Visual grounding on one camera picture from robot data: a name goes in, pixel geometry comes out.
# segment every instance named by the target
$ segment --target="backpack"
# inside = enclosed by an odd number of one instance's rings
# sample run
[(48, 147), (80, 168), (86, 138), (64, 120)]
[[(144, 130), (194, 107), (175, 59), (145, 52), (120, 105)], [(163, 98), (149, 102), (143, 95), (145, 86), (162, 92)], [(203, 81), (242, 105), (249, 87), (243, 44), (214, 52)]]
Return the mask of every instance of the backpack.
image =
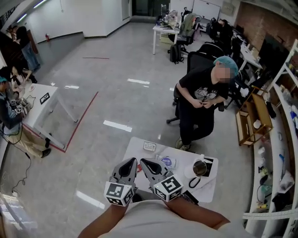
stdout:
[(183, 62), (184, 58), (181, 57), (181, 45), (174, 44), (170, 48), (169, 52), (169, 60), (173, 63), (179, 64), (179, 62)]

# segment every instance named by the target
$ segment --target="television screen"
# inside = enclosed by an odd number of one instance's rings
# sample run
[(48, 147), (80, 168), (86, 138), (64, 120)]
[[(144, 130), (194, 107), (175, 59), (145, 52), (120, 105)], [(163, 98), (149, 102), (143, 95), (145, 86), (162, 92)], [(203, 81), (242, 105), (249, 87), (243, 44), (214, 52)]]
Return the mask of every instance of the television screen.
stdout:
[(273, 36), (266, 34), (261, 50), (259, 52), (260, 63), (264, 64), (275, 77), (284, 64), (289, 51)]

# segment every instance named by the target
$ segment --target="black pants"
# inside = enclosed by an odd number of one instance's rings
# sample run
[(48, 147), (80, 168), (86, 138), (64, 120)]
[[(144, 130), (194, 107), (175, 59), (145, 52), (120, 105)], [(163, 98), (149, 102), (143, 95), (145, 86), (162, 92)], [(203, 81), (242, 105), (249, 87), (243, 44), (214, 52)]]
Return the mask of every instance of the black pants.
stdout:
[(214, 106), (194, 108), (187, 100), (180, 98), (178, 103), (180, 136), (184, 145), (211, 134), (214, 127)]

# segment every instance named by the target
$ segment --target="black t-shirt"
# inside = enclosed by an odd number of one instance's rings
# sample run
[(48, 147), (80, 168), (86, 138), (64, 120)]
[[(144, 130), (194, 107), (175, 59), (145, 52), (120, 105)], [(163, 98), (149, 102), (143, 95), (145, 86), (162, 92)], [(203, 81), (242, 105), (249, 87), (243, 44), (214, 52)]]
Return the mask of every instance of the black t-shirt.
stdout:
[(228, 99), (229, 84), (212, 84), (212, 68), (213, 67), (208, 68), (204, 71), (201, 71), (199, 68), (193, 69), (182, 79), (180, 79), (179, 84), (181, 85), (181, 87), (187, 88), (193, 98), (199, 99), (202, 102), (209, 99), (214, 99), (217, 96)]
[(20, 47), (24, 48), (29, 42), (29, 37), (27, 35), (27, 29), (24, 26), (19, 27), (17, 30), (17, 40), (20, 39)]

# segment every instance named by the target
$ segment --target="ceiling light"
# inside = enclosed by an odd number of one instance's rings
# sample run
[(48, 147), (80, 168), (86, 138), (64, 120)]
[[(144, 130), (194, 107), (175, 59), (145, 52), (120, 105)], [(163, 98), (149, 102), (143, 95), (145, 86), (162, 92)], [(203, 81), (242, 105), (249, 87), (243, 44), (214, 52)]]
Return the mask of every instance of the ceiling light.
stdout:
[(27, 13), (26, 13), (24, 16), (22, 16), (22, 17), (17, 21), (17, 23), (19, 23), (21, 20), (23, 20), (26, 16), (27, 16)]
[(39, 4), (37, 4), (36, 6), (34, 6), (33, 8), (37, 8), (40, 4), (44, 3), (46, 0), (41, 1)]

